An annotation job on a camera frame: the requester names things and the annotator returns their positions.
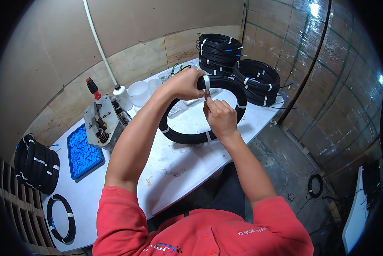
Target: white pipe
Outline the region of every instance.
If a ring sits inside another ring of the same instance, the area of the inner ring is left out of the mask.
[[[93,26],[92,17],[90,16],[90,12],[89,12],[88,2],[86,0],[83,0],[83,4],[85,5],[85,11],[86,11],[86,15],[88,16],[89,25],[90,25],[90,28],[92,29],[92,34],[93,34],[93,37],[95,38],[95,41],[96,41],[96,44],[98,46],[99,52],[101,53],[103,62],[105,63],[107,71],[109,72],[110,77],[113,80],[113,84],[117,85],[116,79],[114,78],[112,70],[109,67],[109,63],[107,62],[106,56],[103,53],[102,46],[101,46],[101,43],[99,42],[98,35],[96,34],[95,27]]]

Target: stack of cable coils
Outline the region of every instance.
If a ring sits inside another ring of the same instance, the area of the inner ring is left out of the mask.
[[[233,74],[244,89],[248,102],[258,106],[270,106],[276,102],[280,76],[271,66],[253,59],[244,59],[233,66]]]
[[[209,74],[232,75],[243,48],[236,39],[216,33],[199,34],[200,68]]]
[[[26,135],[16,147],[15,173],[21,184],[50,195],[59,177],[58,154]]]
[[[246,95],[243,89],[238,86],[235,80],[219,75],[204,75],[197,80],[197,89],[208,90],[210,88],[221,88],[229,90],[236,96],[237,105],[235,110],[237,111],[237,123],[240,122],[247,106]],[[166,112],[163,114],[162,119],[160,120],[159,129],[162,131],[164,136],[166,136],[169,140],[180,144],[200,144],[215,140],[217,137],[212,131],[202,132],[199,134],[182,134],[180,132],[174,131],[167,125],[168,113],[178,101],[179,99],[175,99],[170,103]]]

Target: person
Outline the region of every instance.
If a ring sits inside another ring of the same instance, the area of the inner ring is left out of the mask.
[[[174,75],[156,89],[122,132],[107,167],[93,255],[312,255],[314,249],[306,229],[284,198],[277,196],[261,163],[241,138],[236,111],[227,102],[213,101],[197,89],[197,79],[202,75],[202,70],[193,68]],[[217,193],[223,198],[216,196],[211,209],[195,209],[170,218],[158,231],[148,233],[136,197],[137,183],[160,119],[173,99],[203,96],[210,128],[234,162],[228,165],[228,176],[236,173],[240,183],[226,179],[226,186],[220,190],[225,189]],[[253,209],[253,224],[246,223],[244,213],[235,209],[244,207],[244,195]]]

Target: white table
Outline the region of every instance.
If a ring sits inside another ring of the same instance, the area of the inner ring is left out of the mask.
[[[145,79],[145,81],[157,78],[159,74]],[[235,96],[227,90],[222,90],[213,99],[226,100],[232,107],[236,105]],[[283,102],[283,98],[278,96],[276,102]],[[273,105],[276,108],[281,106],[282,103]],[[169,117],[168,125],[185,134],[208,131],[210,130],[209,125],[202,109],[203,99],[200,99],[190,105],[183,113],[174,118]],[[249,143],[253,140],[269,124],[277,111],[278,109],[247,103],[246,112],[237,125],[244,141]],[[134,107],[128,113],[133,117],[136,114]],[[67,137],[83,123],[82,118],[54,143],[59,144],[59,146],[51,147],[58,153],[60,159],[59,180],[53,194],[60,194],[69,202],[76,223],[76,236],[71,243],[61,243],[52,236],[55,246],[61,252],[90,246],[97,238],[96,213],[105,182],[110,153],[103,150],[106,159],[103,166],[77,183],[71,179]],[[150,219],[192,192],[230,161],[230,155],[218,140],[199,145],[182,145],[170,141],[158,130],[149,159],[139,179],[137,188],[139,206],[146,218]],[[47,217],[46,207],[49,196],[41,194],[41,197],[45,217]],[[52,216],[56,229],[61,236],[65,237],[69,224],[66,210],[60,201],[54,203]]]

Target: wooden pallet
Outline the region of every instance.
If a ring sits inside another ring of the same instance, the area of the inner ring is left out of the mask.
[[[32,252],[44,255],[84,255],[83,250],[60,252],[54,245],[42,208],[41,193],[18,184],[15,169],[0,158],[0,192],[8,217]]]

